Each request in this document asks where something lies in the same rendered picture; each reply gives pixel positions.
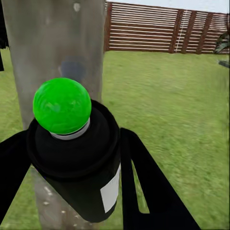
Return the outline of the pesticide atomizer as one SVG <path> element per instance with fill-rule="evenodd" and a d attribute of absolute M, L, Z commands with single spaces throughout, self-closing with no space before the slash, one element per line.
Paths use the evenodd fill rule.
<path fill-rule="evenodd" d="M 26 134 L 31 164 L 84 220 L 100 223 L 115 210 L 121 175 L 120 128 L 103 104 L 80 84 L 79 62 L 59 66 L 33 99 Z"/>

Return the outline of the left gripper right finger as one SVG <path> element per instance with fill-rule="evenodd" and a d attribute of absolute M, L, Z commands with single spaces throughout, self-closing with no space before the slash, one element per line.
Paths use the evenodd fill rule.
<path fill-rule="evenodd" d="M 138 135 L 120 128 L 124 230 L 201 230 Z M 132 163 L 150 213 L 138 209 Z"/>

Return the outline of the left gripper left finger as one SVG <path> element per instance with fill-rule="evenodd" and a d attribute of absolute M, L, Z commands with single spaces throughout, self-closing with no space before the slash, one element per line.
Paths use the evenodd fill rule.
<path fill-rule="evenodd" d="M 26 149 L 27 131 L 0 143 L 0 225 L 31 165 Z"/>

